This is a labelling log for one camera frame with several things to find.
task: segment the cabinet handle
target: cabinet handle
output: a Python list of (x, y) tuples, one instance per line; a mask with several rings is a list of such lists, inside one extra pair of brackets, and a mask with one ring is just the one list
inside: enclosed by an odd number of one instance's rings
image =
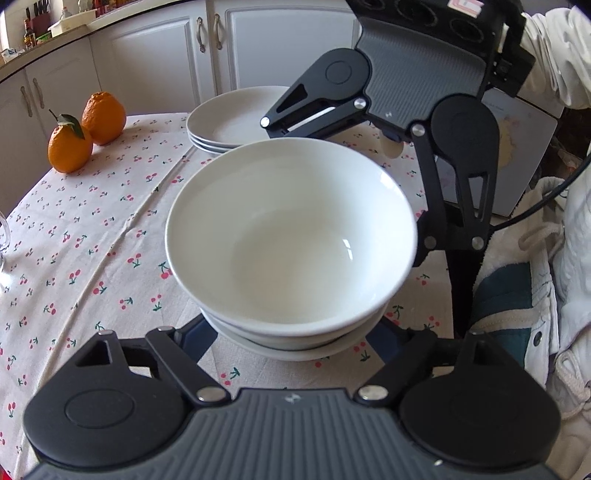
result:
[(201, 40), (201, 27), (203, 26), (203, 18), (199, 17), (197, 19), (197, 41), (199, 42), (199, 50), (201, 53), (205, 53), (205, 45), (203, 44), (203, 40)]
[(45, 108), (45, 103), (43, 103), (43, 92), (41, 91), (41, 87), (39, 87), (39, 82), (36, 78), (33, 78), (33, 85), (37, 89), (37, 95), (39, 96), (39, 106), (41, 108)]
[(220, 41), (219, 27), (220, 27), (220, 16), (219, 16), (219, 14), (216, 14), (214, 17), (214, 21), (213, 21), (213, 29), (215, 30), (215, 33), (216, 33), (216, 47), (218, 50), (221, 50), (222, 49), (222, 42)]
[(21, 93), (22, 97), (25, 99), (25, 103), (27, 104), (27, 112), (29, 113), (29, 116), (33, 116), (33, 110), (31, 110), (31, 104), (29, 103), (29, 98), (27, 97), (27, 91), (25, 90), (25, 87), (21, 87)]

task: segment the kitchen counter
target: kitchen counter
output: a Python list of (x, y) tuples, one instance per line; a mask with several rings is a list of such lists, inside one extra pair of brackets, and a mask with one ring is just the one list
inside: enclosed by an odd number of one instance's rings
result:
[(79, 27), (72, 28), (72, 30), (63, 33), (62, 35), (52, 38), (51, 40), (48, 40), (45, 43), (32, 48), (31, 50), (26, 51), (17, 58), (10, 60), (8, 63), (0, 66), (0, 82), (3, 82), (19, 70), (22, 70), (27, 65), (33, 63), (35, 60), (44, 57), (48, 53), (51, 53), (58, 48), (68, 45), (68, 43), (72, 43), (73, 41), (85, 37), (91, 32), (92, 31), (87, 25), (81, 25)]
[(8, 63), (1, 65), (0, 83), (48, 53), (62, 48), (80, 38), (87, 37), (96, 31), (116, 24), (122, 20), (126, 20), (127, 18), (135, 17), (136, 15), (167, 5), (182, 3), (183, 1), (187, 0), (138, 0), (129, 5), (125, 5), (124, 7), (117, 8), (105, 15), (101, 15), (88, 25), (81, 25), (68, 32), (62, 33), (61, 35), (23, 53), (19, 57), (10, 60)]

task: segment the sleeve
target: sleeve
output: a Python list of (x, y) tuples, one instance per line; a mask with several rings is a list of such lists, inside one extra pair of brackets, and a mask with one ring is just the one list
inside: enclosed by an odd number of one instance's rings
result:
[(577, 8), (527, 19), (521, 45), (536, 59), (523, 88), (551, 92), (566, 107), (591, 106), (591, 22)]

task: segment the sticker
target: sticker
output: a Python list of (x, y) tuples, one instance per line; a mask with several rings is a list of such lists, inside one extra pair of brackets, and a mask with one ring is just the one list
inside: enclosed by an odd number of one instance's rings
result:
[(478, 0), (449, 0), (447, 4), (449, 8), (470, 15), (473, 18), (478, 18), (478, 15), (480, 15), (480, 11), (482, 10), (482, 5), (484, 5), (484, 3), (479, 2)]

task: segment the glass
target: glass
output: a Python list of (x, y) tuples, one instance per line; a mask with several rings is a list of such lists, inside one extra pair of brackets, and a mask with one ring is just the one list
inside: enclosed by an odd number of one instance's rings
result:
[(0, 272), (4, 268), (5, 257), (4, 253), (8, 250), (10, 245), (10, 228), (8, 228), (8, 222), (4, 218), (2, 212), (0, 212)]

